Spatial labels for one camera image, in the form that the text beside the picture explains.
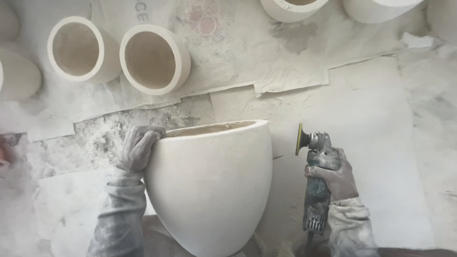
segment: hand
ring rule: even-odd
[[[337,171],[326,170],[317,166],[305,167],[306,177],[320,177],[327,182],[330,193],[336,201],[359,197],[352,167],[346,159],[343,149],[334,148],[341,157],[341,168]]]
[[[151,159],[151,147],[167,133],[164,128],[152,126],[133,126],[124,141],[121,164],[134,171],[141,171]]]

